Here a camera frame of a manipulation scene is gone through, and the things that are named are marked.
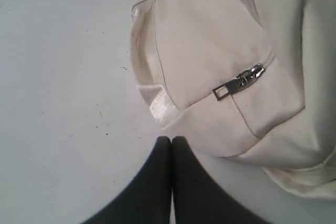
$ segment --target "zipper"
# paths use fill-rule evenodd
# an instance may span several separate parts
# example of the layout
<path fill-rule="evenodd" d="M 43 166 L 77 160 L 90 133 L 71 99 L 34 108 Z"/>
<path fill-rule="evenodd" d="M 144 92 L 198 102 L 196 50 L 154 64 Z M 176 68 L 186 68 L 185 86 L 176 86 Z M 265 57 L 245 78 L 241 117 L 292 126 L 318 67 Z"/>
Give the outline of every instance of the zipper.
<path fill-rule="evenodd" d="M 220 101 L 230 94 L 235 94 L 248 88 L 255 83 L 264 72 L 265 68 L 262 64 L 258 63 L 252 68 L 238 74 L 235 79 L 213 89 L 212 92 L 215 94 L 217 101 Z"/>
<path fill-rule="evenodd" d="M 247 7 L 252 18 L 261 26 L 260 18 L 254 0 L 243 1 L 245 2 L 245 6 Z M 227 83 L 213 89 L 212 92 L 215 94 L 217 101 L 226 98 L 230 94 L 238 93 L 239 91 L 250 87 L 266 71 L 266 68 L 272 63 L 274 58 L 275 56 L 272 54 L 272 52 L 270 52 L 270 54 L 263 61 L 262 64 L 255 64 L 252 68 L 238 74 L 235 79 L 228 81 Z"/>

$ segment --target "cream bag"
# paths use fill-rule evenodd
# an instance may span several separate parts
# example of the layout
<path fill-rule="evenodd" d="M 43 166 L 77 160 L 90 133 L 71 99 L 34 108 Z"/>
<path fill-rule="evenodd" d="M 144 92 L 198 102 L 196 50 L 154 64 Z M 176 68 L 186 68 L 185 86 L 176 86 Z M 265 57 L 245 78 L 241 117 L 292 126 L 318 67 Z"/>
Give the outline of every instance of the cream bag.
<path fill-rule="evenodd" d="M 336 0 L 142 0 L 132 64 L 160 127 L 336 198 Z"/>

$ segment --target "metal zipper pull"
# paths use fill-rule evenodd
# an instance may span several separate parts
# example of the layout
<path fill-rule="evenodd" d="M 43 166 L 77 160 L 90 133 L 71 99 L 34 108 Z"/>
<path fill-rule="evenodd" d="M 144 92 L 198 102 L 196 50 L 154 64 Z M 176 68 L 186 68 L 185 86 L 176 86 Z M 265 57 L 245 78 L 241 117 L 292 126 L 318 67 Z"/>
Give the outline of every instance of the metal zipper pull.
<path fill-rule="evenodd" d="M 254 65 L 251 69 L 245 70 L 236 76 L 235 79 L 220 85 L 219 87 L 212 90 L 214 92 L 217 101 L 222 100 L 229 94 L 237 93 L 250 85 L 252 85 L 258 78 L 265 72 L 264 67 L 258 63 Z"/>

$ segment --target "gray floor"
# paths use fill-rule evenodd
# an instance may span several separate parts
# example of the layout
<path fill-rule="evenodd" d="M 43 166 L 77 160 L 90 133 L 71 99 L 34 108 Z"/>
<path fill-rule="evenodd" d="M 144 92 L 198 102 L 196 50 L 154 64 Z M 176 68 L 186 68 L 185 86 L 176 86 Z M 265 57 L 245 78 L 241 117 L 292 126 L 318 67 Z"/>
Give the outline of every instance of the gray floor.
<path fill-rule="evenodd" d="M 0 0 L 0 223 L 79 223 L 147 158 L 160 131 L 130 66 L 135 1 Z M 336 216 L 335 203 L 290 196 L 257 167 L 198 157 L 275 223 Z"/>

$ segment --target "backpack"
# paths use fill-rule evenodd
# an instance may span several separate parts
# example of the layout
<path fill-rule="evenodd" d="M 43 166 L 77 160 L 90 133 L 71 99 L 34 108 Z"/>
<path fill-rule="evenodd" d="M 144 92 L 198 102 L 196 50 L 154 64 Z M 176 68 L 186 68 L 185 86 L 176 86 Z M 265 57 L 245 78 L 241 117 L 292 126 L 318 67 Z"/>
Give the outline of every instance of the backpack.
<path fill-rule="evenodd" d="M 141 0 L 139 91 L 168 135 L 336 197 L 336 0 Z"/>

